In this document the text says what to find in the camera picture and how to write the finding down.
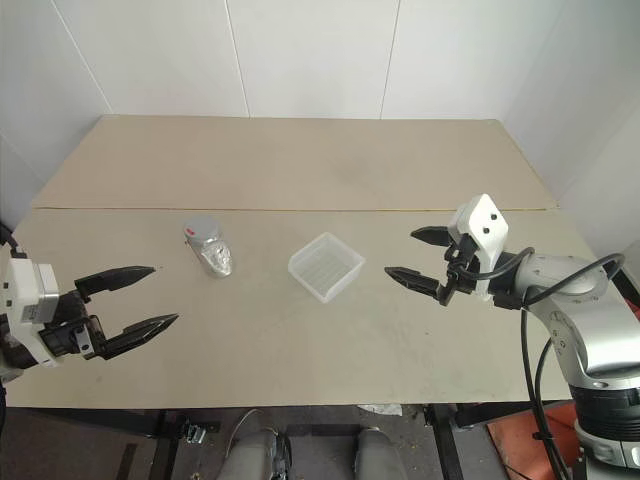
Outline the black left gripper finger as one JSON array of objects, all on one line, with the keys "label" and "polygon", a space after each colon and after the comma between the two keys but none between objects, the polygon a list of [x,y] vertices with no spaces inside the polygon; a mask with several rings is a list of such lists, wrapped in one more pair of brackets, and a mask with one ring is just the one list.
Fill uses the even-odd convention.
[{"label": "black left gripper finger", "polygon": [[167,314],[146,319],[125,328],[121,334],[103,340],[96,349],[96,354],[104,360],[110,360],[150,342],[167,330],[179,315]]},{"label": "black left gripper finger", "polygon": [[128,287],[155,272],[150,266],[119,267],[82,277],[75,280],[74,285],[82,300],[88,303],[94,294]]}]

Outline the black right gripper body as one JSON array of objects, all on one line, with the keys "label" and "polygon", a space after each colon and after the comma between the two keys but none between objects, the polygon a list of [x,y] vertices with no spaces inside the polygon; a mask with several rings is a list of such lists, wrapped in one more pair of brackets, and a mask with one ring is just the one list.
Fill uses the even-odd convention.
[{"label": "black right gripper body", "polygon": [[478,250],[476,242],[467,233],[459,241],[451,241],[444,254],[447,280],[438,287],[437,300],[440,305],[447,306],[457,292],[470,295],[475,291],[478,282],[475,276],[479,273],[479,261],[476,258]]}]

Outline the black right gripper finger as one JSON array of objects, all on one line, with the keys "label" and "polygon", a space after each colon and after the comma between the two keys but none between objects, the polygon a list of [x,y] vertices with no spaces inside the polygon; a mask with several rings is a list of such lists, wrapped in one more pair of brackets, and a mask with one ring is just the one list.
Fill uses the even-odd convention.
[{"label": "black right gripper finger", "polygon": [[426,226],[410,233],[410,236],[434,246],[450,246],[452,238],[447,226]]},{"label": "black right gripper finger", "polygon": [[385,267],[384,271],[404,288],[429,296],[437,301],[441,298],[441,284],[437,279],[422,275],[406,267]]}]

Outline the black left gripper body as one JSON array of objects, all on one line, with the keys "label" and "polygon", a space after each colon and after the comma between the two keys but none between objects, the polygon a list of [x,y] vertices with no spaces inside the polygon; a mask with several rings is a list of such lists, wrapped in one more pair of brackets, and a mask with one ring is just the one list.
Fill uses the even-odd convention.
[{"label": "black left gripper body", "polygon": [[86,304],[90,293],[76,288],[59,297],[53,319],[44,324],[40,337],[55,357],[79,354],[85,359],[106,359],[106,336],[96,315]]}]

